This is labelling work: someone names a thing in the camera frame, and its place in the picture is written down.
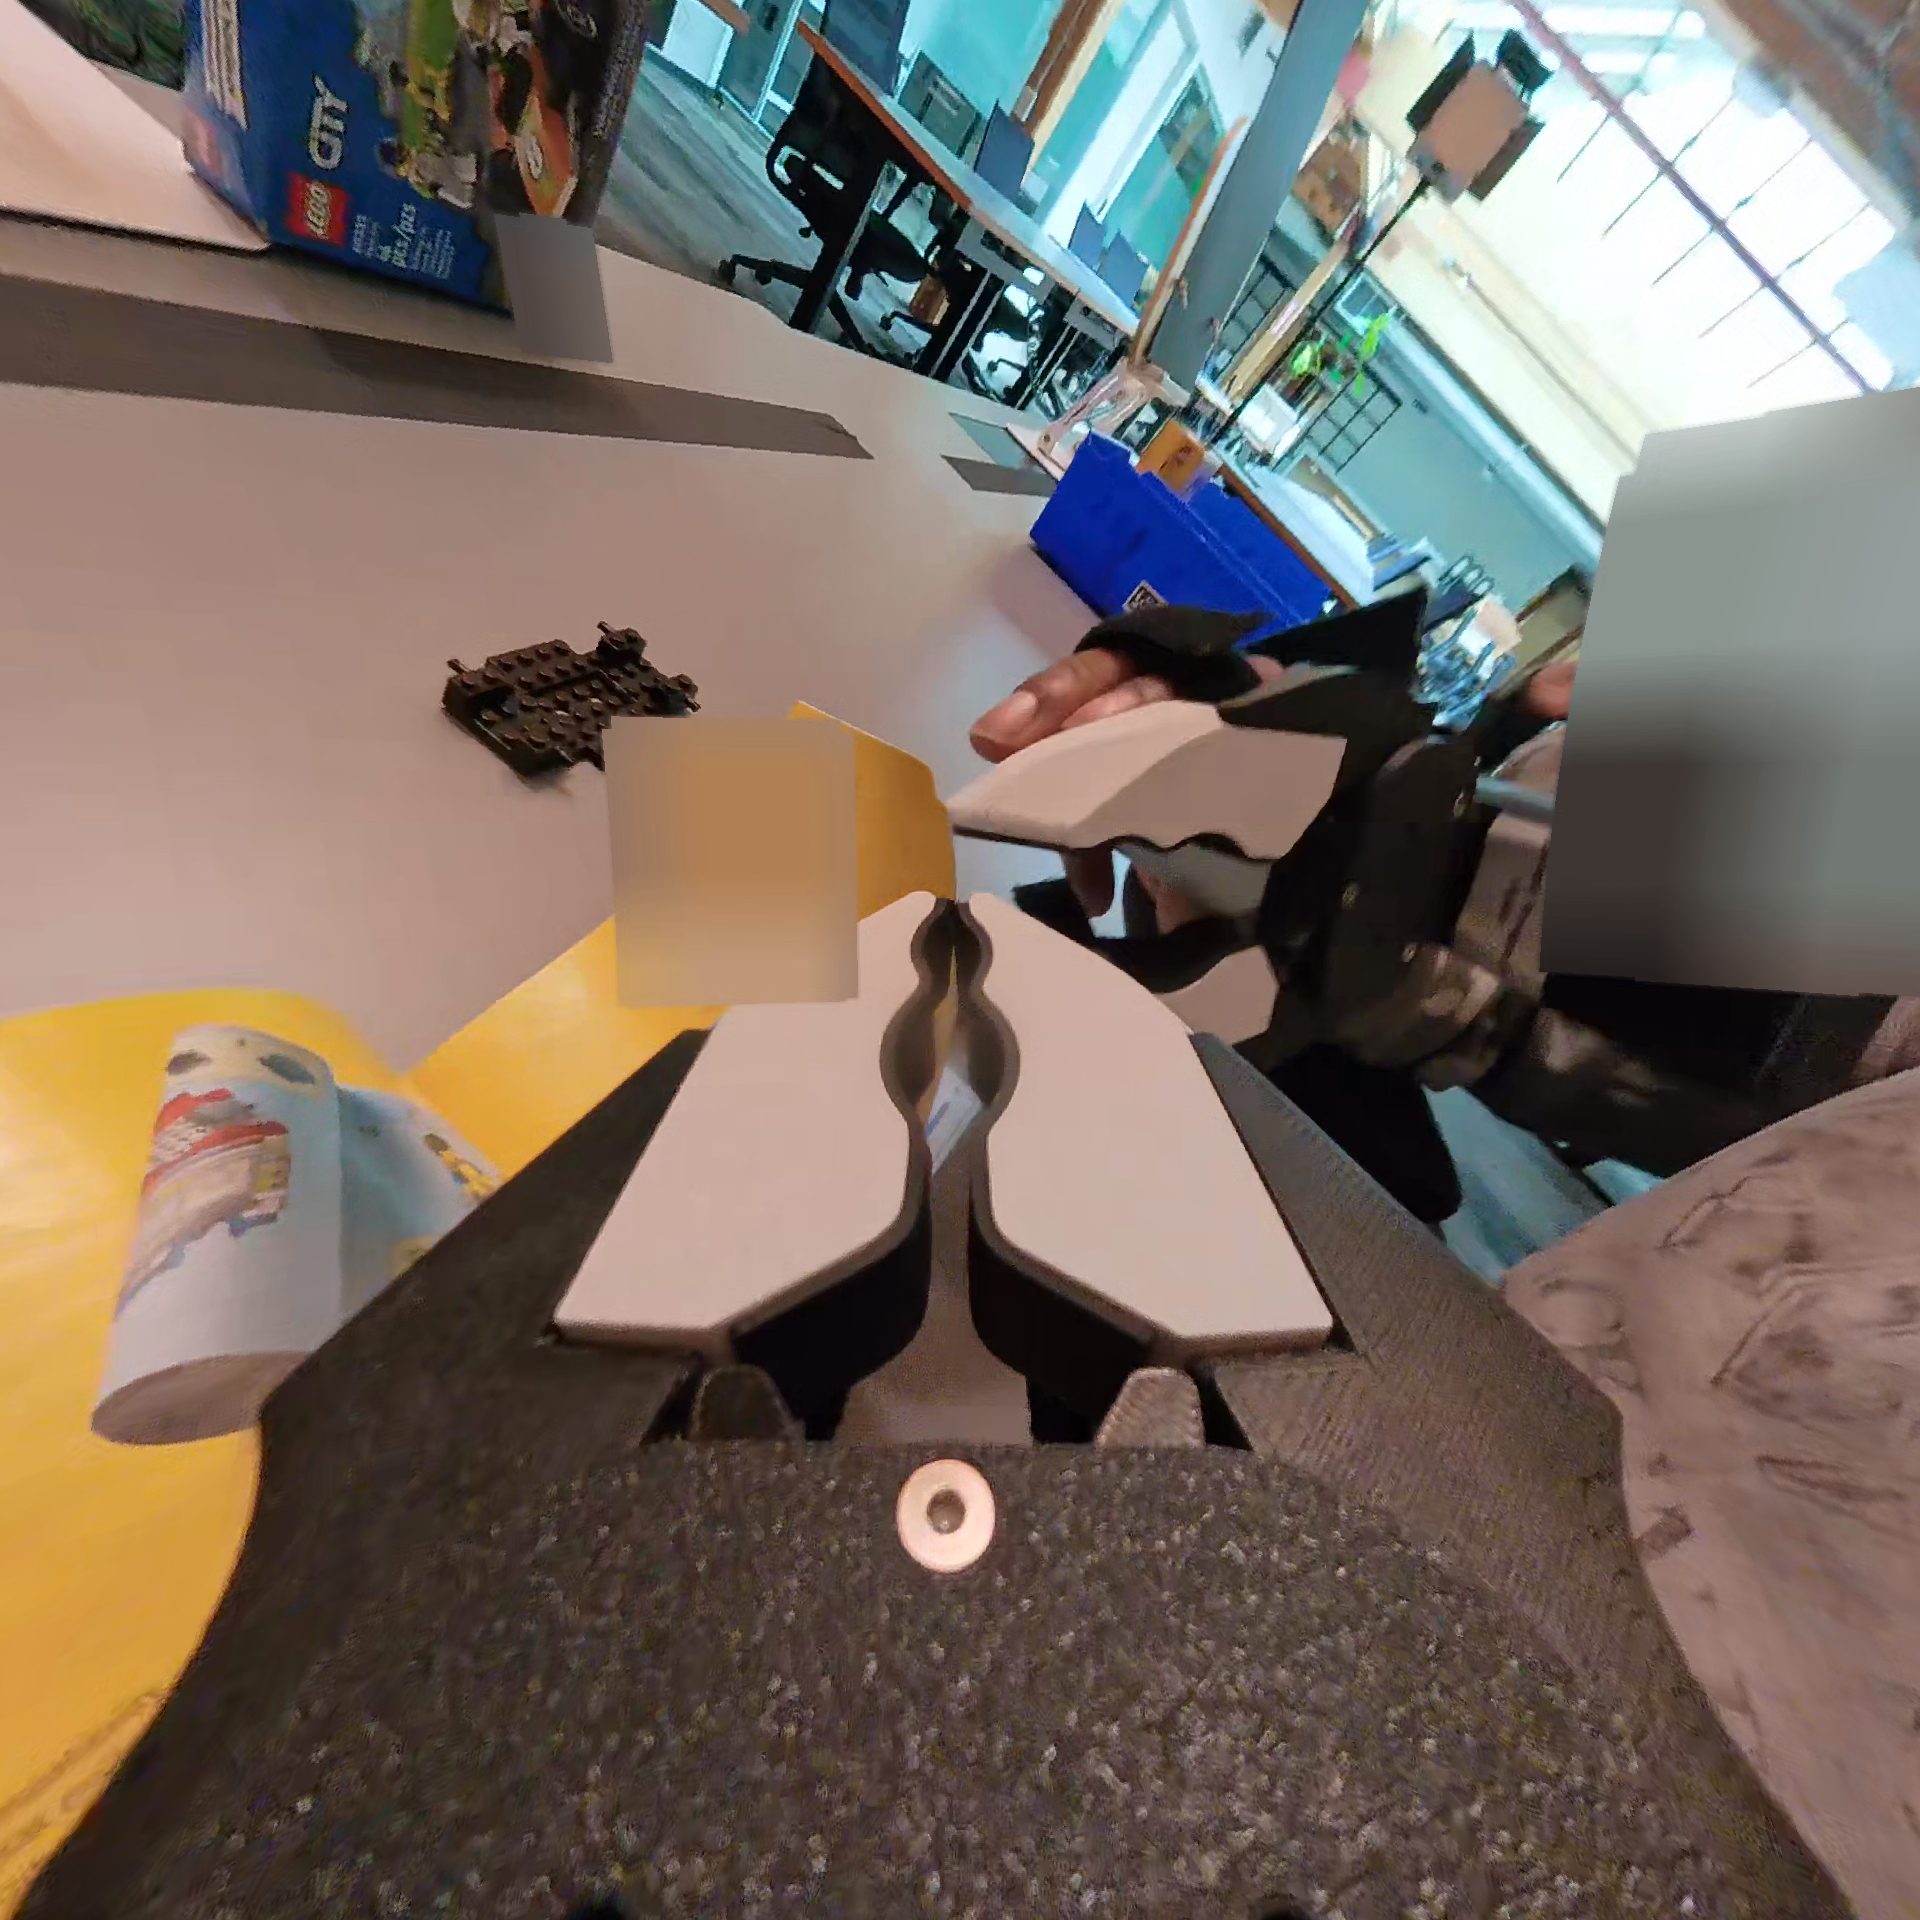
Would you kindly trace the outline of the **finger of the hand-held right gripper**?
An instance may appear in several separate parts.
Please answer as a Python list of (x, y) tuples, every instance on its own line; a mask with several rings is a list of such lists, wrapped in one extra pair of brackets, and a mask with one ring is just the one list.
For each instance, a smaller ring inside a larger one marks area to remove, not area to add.
[(1332, 808), (1346, 741), (1233, 726), (1221, 708), (1128, 708), (987, 766), (945, 800), (961, 836), (1089, 853), (1218, 844), (1284, 858)]
[(1300, 1043), (1300, 927), (1281, 913), (1274, 863), (1218, 846), (1123, 846), (1147, 896), (1138, 982), (1190, 1036)]

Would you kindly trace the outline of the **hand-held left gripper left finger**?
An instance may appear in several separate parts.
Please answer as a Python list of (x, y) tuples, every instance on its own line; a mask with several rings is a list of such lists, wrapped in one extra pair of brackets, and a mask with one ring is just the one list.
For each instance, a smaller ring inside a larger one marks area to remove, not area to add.
[(601, 1346), (733, 1352), (906, 1223), (939, 1080), (939, 900), (855, 927), (855, 995), (742, 1001), (708, 1033), (558, 1301)]

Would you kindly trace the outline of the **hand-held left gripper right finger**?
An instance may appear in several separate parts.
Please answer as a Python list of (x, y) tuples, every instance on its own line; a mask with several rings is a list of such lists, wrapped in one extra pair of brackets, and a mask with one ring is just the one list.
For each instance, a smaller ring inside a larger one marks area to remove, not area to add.
[(1321, 1350), (1332, 1308), (1189, 1024), (1009, 900), (966, 919), (1011, 1044), (982, 1137), (1009, 1255), (1172, 1360)]

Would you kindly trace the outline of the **lego instruction booklet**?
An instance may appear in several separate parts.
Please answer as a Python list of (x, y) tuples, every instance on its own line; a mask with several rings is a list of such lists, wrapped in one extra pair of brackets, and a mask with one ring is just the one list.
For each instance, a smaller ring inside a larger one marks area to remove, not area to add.
[[(863, 923), (974, 927), (924, 760), (851, 730)], [(834, 1447), (906, 1223), (733, 1352), (558, 1301), (716, 1007), (610, 922), (408, 1074), (264, 987), (2, 1020), (6, 1917), (912, 1917), (966, 1712), (904, 1663), (924, 1447)]]

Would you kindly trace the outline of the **blue lego set box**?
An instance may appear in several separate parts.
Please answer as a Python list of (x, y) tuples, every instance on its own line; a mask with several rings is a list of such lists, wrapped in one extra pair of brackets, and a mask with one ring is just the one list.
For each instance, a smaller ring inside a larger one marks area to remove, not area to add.
[(181, 3), (181, 150), (268, 241), (509, 309), (499, 219), (592, 228), (646, 3)]

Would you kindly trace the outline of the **black lego chassis piece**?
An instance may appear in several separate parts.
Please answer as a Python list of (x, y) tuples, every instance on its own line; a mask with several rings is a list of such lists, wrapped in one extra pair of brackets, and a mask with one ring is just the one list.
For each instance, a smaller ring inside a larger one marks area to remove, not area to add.
[(699, 712), (699, 685), (661, 672), (634, 626), (596, 624), (596, 643), (546, 640), (483, 664), (447, 661), (444, 714), (514, 776), (605, 766), (612, 717)]

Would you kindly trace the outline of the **person's right hand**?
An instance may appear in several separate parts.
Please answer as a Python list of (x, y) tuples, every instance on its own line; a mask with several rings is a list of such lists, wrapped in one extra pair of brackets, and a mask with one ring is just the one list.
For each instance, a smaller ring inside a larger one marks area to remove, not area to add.
[[(1078, 650), (1027, 676), (970, 727), (975, 759), (998, 763), (1059, 730), (1093, 726), (1133, 708), (1174, 699), (1172, 689), (1112, 650)], [(1065, 877), (1078, 908), (1093, 922), (1112, 903), (1112, 856), (1072, 853)]]

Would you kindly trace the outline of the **blue plastic bin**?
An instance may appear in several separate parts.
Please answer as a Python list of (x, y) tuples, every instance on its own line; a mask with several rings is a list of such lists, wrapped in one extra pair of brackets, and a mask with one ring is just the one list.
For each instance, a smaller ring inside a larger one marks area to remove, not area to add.
[(1031, 533), (1039, 560), (1096, 614), (1194, 607), (1259, 614), (1263, 635), (1307, 624), (1332, 583), (1218, 482), (1172, 492), (1110, 439), (1078, 443)]

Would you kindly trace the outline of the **long wooden desk black legs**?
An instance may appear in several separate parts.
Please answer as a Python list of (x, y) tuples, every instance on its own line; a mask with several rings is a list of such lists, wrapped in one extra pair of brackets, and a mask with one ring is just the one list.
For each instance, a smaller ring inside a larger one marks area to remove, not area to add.
[(846, 214), (828, 214), (824, 226), (819, 254), (800, 283), (791, 318), (795, 333), (812, 333), (825, 314), (828, 297), (838, 292), (855, 245), (881, 204), (881, 169), (893, 163), (900, 173), (924, 177), (949, 206), (957, 206), (962, 226), (954, 247), (974, 270), (966, 286), (949, 299), (943, 324), (919, 351), (914, 363), (916, 372), (926, 378), (949, 378), (982, 335), (1003, 292), (1025, 275), (1040, 275), (1052, 286), (1060, 286), (1068, 297), (1065, 327), (1078, 327), (1103, 351), (1135, 335), (1135, 309), (1121, 299), (1088, 262), (1052, 241), (1009, 196), (899, 112), (893, 101), (886, 99), (812, 24), (795, 17), (793, 34), (810, 47), (812, 66), (832, 73), (834, 85), (876, 122), (881, 145), (876, 156), (857, 160), (851, 169), (851, 210)]

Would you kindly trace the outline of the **light mottled cloth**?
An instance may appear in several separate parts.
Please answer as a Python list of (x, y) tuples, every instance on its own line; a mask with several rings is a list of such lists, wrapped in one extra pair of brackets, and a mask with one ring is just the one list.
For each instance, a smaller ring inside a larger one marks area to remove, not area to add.
[(1624, 1423), (1644, 1577), (1856, 1917), (1917, 1917), (1917, 1070), (1516, 1263)]

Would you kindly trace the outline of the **black office chair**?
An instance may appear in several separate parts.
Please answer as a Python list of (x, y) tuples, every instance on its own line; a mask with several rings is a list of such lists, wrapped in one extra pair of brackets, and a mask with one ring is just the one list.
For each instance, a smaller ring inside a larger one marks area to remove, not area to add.
[(838, 280), (851, 297), (881, 275), (914, 286), (924, 278), (924, 252), (893, 226), (893, 210), (916, 185), (904, 169), (900, 191), (877, 206), (881, 173), (899, 163), (899, 150), (881, 122), (849, 88), (824, 52), (812, 52), (800, 94), (788, 112), (763, 173), (771, 185), (800, 214), (805, 236), (816, 238), (819, 254), (812, 268), (793, 268), (778, 257), (730, 254), (718, 263), (718, 278), (730, 280), (751, 270), (759, 283), (788, 280), (800, 286), (791, 327), (810, 333), (824, 309), (843, 309)]

